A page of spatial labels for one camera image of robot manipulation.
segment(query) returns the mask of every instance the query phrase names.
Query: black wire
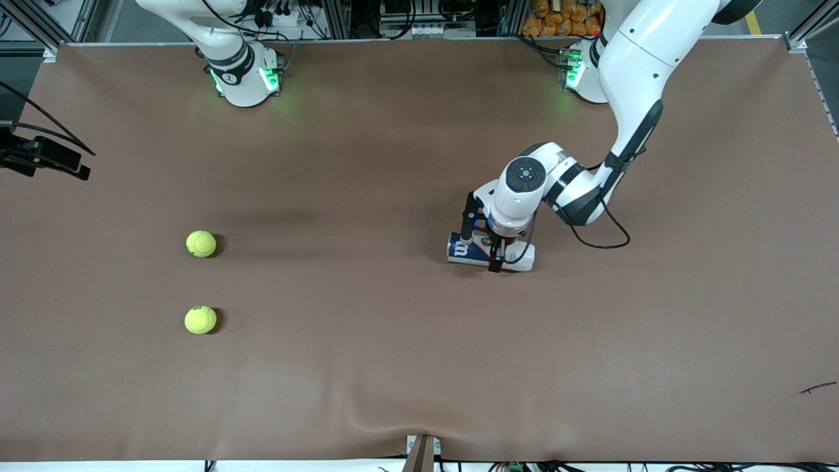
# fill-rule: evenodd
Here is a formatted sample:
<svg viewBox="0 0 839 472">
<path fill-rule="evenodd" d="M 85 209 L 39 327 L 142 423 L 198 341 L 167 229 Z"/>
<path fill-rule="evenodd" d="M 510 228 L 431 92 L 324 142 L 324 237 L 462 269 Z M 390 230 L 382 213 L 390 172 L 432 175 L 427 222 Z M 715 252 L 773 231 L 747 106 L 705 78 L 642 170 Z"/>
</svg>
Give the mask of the black wire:
<svg viewBox="0 0 839 472">
<path fill-rule="evenodd" d="M 326 36 L 326 33 L 323 32 L 323 29 L 321 29 L 320 25 L 317 23 L 317 18 L 315 17 L 315 13 L 312 11 L 312 6 L 309 5 L 309 1 L 308 0 L 299 0 L 298 4 L 300 5 L 300 11 L 301 12 L 303 12 L 303 5 L 305 5 L 306 8 L 309 9 L 309 17 L 311 17 L 311 22 L 312 22 L 312 31 L 314 31 L 315 34 L 317 34 L 319 38 L 328 39 L 328 37 Z M 303 12 L 303 16 L 306 18 L 306 21 L 309 20 L 309 18 L 306 17 L 306 12 Z"/>
<path fill-rule="evenodd" d="M 413 27 L 414 21 L 417 19 L 417 6 L 414 3 L 414 0 L 408 0 L 408 11 L 405 13 L 405 26 L 402 28 L 402 32 L 391 38 L 390 40 L 393 41 L 395 39 L 399 39 L 405 36 Z"/>
<path fill-rule="evenodd" d="M 527 38 L 525 38 L 521 34 L 505 33 L 505 34 L 502 34 L 502 36 L 509 36 L 511 38 L 518 39 L 519 41 L 525 43 L 527 46 L 531 47 L 533 50 L 538 52 L 539 55 L 542 56 L 542 59 L 545 60 L 545 62 L 547 62 L 548 64 L 551 64 L 553 67 L 555 67 L 557 69 L 561 69 L 561 66 L 559 64 L 555 63 L 547 55 L 545 55 L 546 52 L 551 53 L 551 54 L 559 54 L 560 50 L 552 50 L 551 48 L 547 48 L 547 47 L 544 47 L 544 46 L 541 46 L 541 45 L 537 45 L 536 44 L 536 39 L 531 38 L 530 41 L 528 41 Z"/>
<path fill-rule="evenodd" d="M 24 100 L 24 101 L 25 101 L 26 103 L 28 103 L 29 105 L 32 105 L 32 107 L 33 107 L 33 108 L 35 108 L 36 110 L 38 110 L 39 112 L 41 112 L 41 114 L 43 114 L 43 115 L 44 115 L 45 117 L 47 117 L 47 118 L 48 118 L 51 122 L 53 122 L 53 124 L 54 124 L 55 126 L 57 126 L 57 127 L 61 128 L 61 131 L 64 131 L 65 133 L 67 133 L 67 136 L 70 136 L 71 138 L 73 138 L 73 140 L 71 141 L 73 144 L 75 144 L 76 146 L 79 146 L 80 148 L 84 149 L 84 150 L 85 150 L 85 151 L 86 151 L 89 155 L 96 155 L 96 153 L 95 153 L 95 152 L 93 152 L 93 151 L 91 150 L 91 148 L 87 147 L 84 143 L 82 143 L 82 142 L 81 142 L 81 139 L 79 139 L 78 137 L 76 137 L 76 135 L 75 135 L 75 134 L 73 134 L 73 133 L 72 133 L 69 129 L 67 129 L 67 128 L 63 125 L 63 124 L 61 124 L 61 122 L 60 122 L 60 121 L 58 121 L 58 120 L 57 120 L 57 119 L 55 119 L 52 115 L 50 115 L 49 113 L 47 113 L 47 111 L 46 111 L 46 110 L 44 110 L 44 109 L 43 109 L 43 108 L 42 108 L 42 107 L 41 107 L 38 103 L 33 102 L 32 100 L 30 100 L 30 99 L 29 99 L 29 97 L 25 96 L 25 95 L 24 95 L 23 93 L 21 93 L 21 92 L 18 92 L 18 91 L 17 91 L 17 90 L 15 90 L 12 86 L 8 85 L 8 84 L 7 84 L 6 82 L 4 82 L 4 81 L 0 81 L 0 87 L 3 87 L 3 88 L 5 88 L 6 90 L 10 91 L 11 93 L 13 93 L 13 94 L 17 95 L 17 96 L 18 96 L 18 98 L 21 98 L 22 100 Z"/>
<path fill-rule="evenodd" d="M 49 134 L 50 136 L 55 136 L 56 138 L 63 139 L 64 141 L 67 141 L 68 143 L 78 145 L 76 143 L 76 141 L 73 138 L 71 138 L 70 136 L 64 136 L 63 134 L 58 133 L 56 131 L 53 131 L 52 129 L 42 128 L 42 127 L 36 126 L 34 124 L 20 123 L 18 121 L 12 121 L 12 125 L 15 128 L 32 129 L 34 131 L 38 131 L 39 133 Z"/>
<path fill-rule="evenodd" d="M 580 237 L 580 234 L 576 231 L 576 225 L 571 222 L 570 218 L 568 218 L 568 214 L 565 213 L 565 210 L 562 207 L 560 207 L 559 205 L 557 205 L 557 208 L 559 208 L 559 211 L 562 212 L 563 219 L 565 219 L 565 222 L 568 223 L 568 226 L 571 227 L 571 232 L 577 238 L 577 241 L 580 241 L 584 245 L 586 245 L 590 248 L 594 248 L 594 249 L 617 249 L 617 248 L 622 248 L 623 246 L 628 245 L 632 241 L 632 237 L 629 236 L 629 231 L 627 231 L 626 228 L 623 227 L 621 222 L 619 222 L 618 219 L 615 218 L 614 215 L 612 215 L 612 212 L 609 211 L 609 206 L 606 204 L 606 201 L 603 200 L 603 195 L 601 195 L 600 192 L 597 193 L 597 198 L 600 199 L 600 203 L 603 205 L 603 209 L 606 210 L 606 214 L 609 215 L 609 218 L 612 219 L 612 223 L 615 223 L 615 226 L 617 226 L 618 229 L 621 230 L 621 233 L 623 233 L 623 236 L 626 237 L 626 241 L 623 241 L 620 244 L 610 244 L 610 245 L 601 245 L 601 244 L 589 243 L 588 241 L 585 241 L 585 239 Z M 689 470 L 690 472 L 707 472 L 708 471 L 708 469 L 692 469 L 692 468 L 686 467 L 684 465 L 676 465 L 674 467 L 671 467 L 670 469 L 667 469 L 667 472 L 675 472 L 676 470 Z"/>
<path fill-rule="evenodd" d="M 522 254 L 520 254 L 519 258 L 516 259 L 516 260 L 506 260 L 506 256 L 505 256 L 504 264 L 517 264 L 520 260 L 524 259 L 524 255 L 527 254 L 527 250 L 530 249 L 530 241 L 533 240 L 533 233 L 536 230 L 536 214 L 537 213 L 539 213 L 538 208 L 536 208 L 536 211 L 533 212 L 533 219 L 530 221 L 530 228 L 528 229 L 527 244 L 524 245 L 524 250 L 522 251 Z"/>
<path fill-rule="evenodd" d="M 303 39 L 302 31 L 300 31 L 300 39 Z M 283 64 L 283 72 L 287 71 L 289 67 L 291 67 L 291 60 L 294 59 L 294 52 L 297 50 L 297 43 L 300 42 L 300 39 L 296 39 L 294 41 L 294 45 L 291 46 L 291 54 L 289 54 L 289 59 L 285 61 L 285 64 Z"/>
<path fill-rule="evenodd" d="M 470 10 L 467 13 L 464 13 L 458 18 L 457 14 L 453 10 L 450 13 L 446 13 L 445 11 L 443 11 L 443 3 L 445 1 L 446 0 L 440 0 L 439 2 L 437 2 L 437 13 L 439 13 L 440 16 L 443 17 L 446 21 L 467 21 L 472 18 L 475 18 L 474 3 L 472 4 L 472 10 Z"/>
<path fill-rule="evenodd" d="M 365 12 L 366 20 L 367 20 L 367 27 L 370 28 L 370 33 L 373 33 L 373 36 L 376 38 L 382 37 L 382 32 L 379 31 L 379 28 L 373 27 L 373 19 L 378 15 L 381 16 L 378 12 L 373 12 L 373 4 L 375 4 L 377 0 L 368 0 L 367 2 L 367 11 Z"/>
<path fill-rule="evenodd" d="M 0 19 L 0 28 L 3 28 L 3 32 L 0 33 L 0 37 L 3 37 L 6 33 L 8 33 L 9 28 L 12 28 L 12 19 L 5 13 L 3 14 L 3 18 Z"/>
<path fill-rule="evenodd" d="M 243 26 L 239 26 L 238 24 L 230 23 L 229 21 L 222 18 L 220 14 L 216 13 L 216 10 L 212 9 L 212 7 L 207 2 L 207 0 L 201 0 L 201 2 L 204 3 L 204 6 L 207 7 L 208 10 L 210 10 L 210 13 L 212 13 L 212 15 L 214 17 L 216 17 L 219 21 L 226 24 L 227 26 L 230 26 L 231 28 L 238 29 L 239 31 L 242 31 L 243 33 L 253 34 L 254 38 L 256 38 L 256 39 L 259 39 L 259 35 L 263 33 L 262 31 L 254 31 L 252 29 L 248 29 L 248 28 L 245 28 Z M 289 38 L 286 37 L 285 34 L 280 33 L 279 31 L 274 32 L 274 33 L 265 33 L 265 34 L 274 34 L 276 36 L 276 39 L 279 39 L 280 37 L 282 37 L 284 40 L 289 41 Z"/>
<path fill-rule="evenodd" d="M 805 388 L 805 389 L 804 389 L 804 390 L 802 390 L 800 393 L 813 393 L 813 390 L 815 390 L 815 389 L 817 389 L 817 388 L 821 388 L 821 387 L 828 387 L 828 386 L 831 386 L 831 385 L 836 385 L 836 382 L 835 382 L 835 381 L 833 381 L 833 382 L 826 382 L 826 383 L 819 384 L 819 385 L 813 385 L 813 386 L 812 386 L 812 387 L 810 387 L 810 388 Z"/>
<path fill-rule="evenodd" d="M 519 41 L 521 41 L 521 42 L 525 43 L 527 46 L 529 46 L 529 47 L 531 47 L 531 48 L 533 48 L 533 47 L 539 48 L 540 50 L 543 50 L 544 52 L 550 52 L 550 53 L 554 53 L 554 54 L 559 54 L 559 52 L 560 52 L 560 50 L 551 49 L 551 48 L 549 48 L 549 47 L 547 47 L 547 46 L 537 45 L 537 44 L 536 44 L 536 40 L 535 40 L 535 39 L 534 39 L 534 40 L 533 40 L 533 42 L 531 43 L 530 41 L 528 41 L 528 39 L 527 39 L 527 38 L 525 38 L 525 37 L 524 37 L 524 36 L 522 36 L 521 34 L 516 34 L 516 33 L 504 33 L 504 34 L 502 34 L 502 35 L 501 35 L 501 37 L 502 37 L 502 38 L 507 38 L 507 37 L 509 37 L 509 38 L 515 38 L 515 39 L 518 39 Z"/>
</svg>

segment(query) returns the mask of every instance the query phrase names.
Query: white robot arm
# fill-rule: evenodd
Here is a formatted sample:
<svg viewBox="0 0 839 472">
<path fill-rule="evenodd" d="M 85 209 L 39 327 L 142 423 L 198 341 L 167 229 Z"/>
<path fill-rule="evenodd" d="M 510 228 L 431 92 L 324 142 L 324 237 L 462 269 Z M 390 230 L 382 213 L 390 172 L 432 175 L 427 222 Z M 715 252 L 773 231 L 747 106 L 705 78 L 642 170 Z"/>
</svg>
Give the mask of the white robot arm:
<svg viewBox="0 0 839 472">
<path fill-rule="evenodd" d="M 216 88 L 231 104 L 252 107 L 279 91 L 282 69 L 277 52 L 224 24 L 221 17 L 240 13 L 245 0 L 137 0 L 169 21 L 194 42 L 210 64 Z"/>
<path fill-rule="evenodd" d="M 606 210 L 659 122 L 664 84 L 729 3 L 736 3 L 737 12 L 745 11 L 745 16 L 759 0 L 641 0 L 631 9 L 624 2 L 603 0 L 607 22 L 600 38 L 582 44 L 584 66 L 578 73 L 583 76 L 577 87 L 584 92 L 576 91 L 595 102 L 602 94 L 618 121 L 618 137 L 596 173 L 558 144 L 535 144 L 512 160 L 497 180 L 470 194 L 461 241 L 471 244 L 475 231 L 487 234 L 490 271 L 498 272 L 524 256 L 507 257 L 506 248 L 525 234 L 541 202 L 572 228 L 592 223 Z M 614 28 L 616 15 L 626 11 Z M 485 220 L 482 227 L 480 220 Z M 531 248 L 527 244 L 523 251 Z"/>
</svg>

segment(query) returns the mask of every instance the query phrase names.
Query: table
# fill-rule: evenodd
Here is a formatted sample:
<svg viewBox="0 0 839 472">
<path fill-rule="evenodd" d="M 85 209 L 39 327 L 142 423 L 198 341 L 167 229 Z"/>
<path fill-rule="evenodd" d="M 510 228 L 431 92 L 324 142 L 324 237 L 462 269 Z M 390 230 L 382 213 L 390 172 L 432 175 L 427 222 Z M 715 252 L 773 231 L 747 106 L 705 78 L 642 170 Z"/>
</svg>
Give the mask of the table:
<svg viewBox="0 0 839 472">
<path fill-rule="evenodd" d="M 301 45 L 236 109 L 189 47 L 63 47 L 88 182 L 0 172 L 0 459 L 835 460 L 839 145 L 805 58 L 702 40 L 618 189 L 532 273 L 445 262 L 466 194 L 608 107 L 514 41 Z M 29 109 L 24 120 L 46 124 Z M 189 232 L 223 237 L 212 260 Z M 581 232 L 619 242 L 603 218 Z M 219 333 L 183 316 L 218 307 Z"/>
</svg>

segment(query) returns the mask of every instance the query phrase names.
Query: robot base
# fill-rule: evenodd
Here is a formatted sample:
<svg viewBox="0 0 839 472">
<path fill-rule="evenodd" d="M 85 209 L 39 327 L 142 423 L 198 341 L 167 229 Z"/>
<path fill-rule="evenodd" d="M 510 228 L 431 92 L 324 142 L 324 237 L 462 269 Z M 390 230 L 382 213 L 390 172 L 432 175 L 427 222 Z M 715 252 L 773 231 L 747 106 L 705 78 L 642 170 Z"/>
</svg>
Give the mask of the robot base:
<svg viewBox="0 0 839 472">
<path fill-rule="evenodd" d="M 579 43 L 572 45 L 569 49 L 579 50 L 581 53 L 581 67 L 577 72 L 579 74 L 578 82 L 571 85 L 566 76 L 566 71 L 560 71 L 560 84 L 563 92 L 574 92 L 583 100 L 591 103 L 606 103 L 606 96 L 600 88 L 600 76 L 597 74 L 597 68 L 591 62 L 591 45 L 597 41 L 596 39 L 584 39 Z"/>
<path fill-rule="evenodd" d="M 230 85 L 216 80 L 219 97 L 240 108 L 255 107 L 268 97 L 279 97 L 283 85 L 285 56 L 259 43 L 249 44 L 253 47 L 256 60 L 242 81 L 238 85 Z"/>
</svg>

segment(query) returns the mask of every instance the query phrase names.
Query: tennis ball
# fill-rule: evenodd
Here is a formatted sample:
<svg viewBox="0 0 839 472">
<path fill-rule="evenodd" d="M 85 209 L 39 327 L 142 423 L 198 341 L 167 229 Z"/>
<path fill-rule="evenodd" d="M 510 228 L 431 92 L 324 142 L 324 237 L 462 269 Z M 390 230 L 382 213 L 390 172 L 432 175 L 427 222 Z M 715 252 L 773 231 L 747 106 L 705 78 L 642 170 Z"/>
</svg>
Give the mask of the tennis ball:
<svg viewBox="0 0 839 472">
<path fill-rule="evenodd" d="M 216 327 L 216 311 L 210 307 L 195 307 L 184 317 L 186 330 L 193 334 L 207 334 Z"/>
<path fill-rule="evenodd" d="M 207 231 L 193 231 L 186 237 L 186 250 L 195 257 L 207 257 L 216 252 L 216 238 Z"/>
</svg>

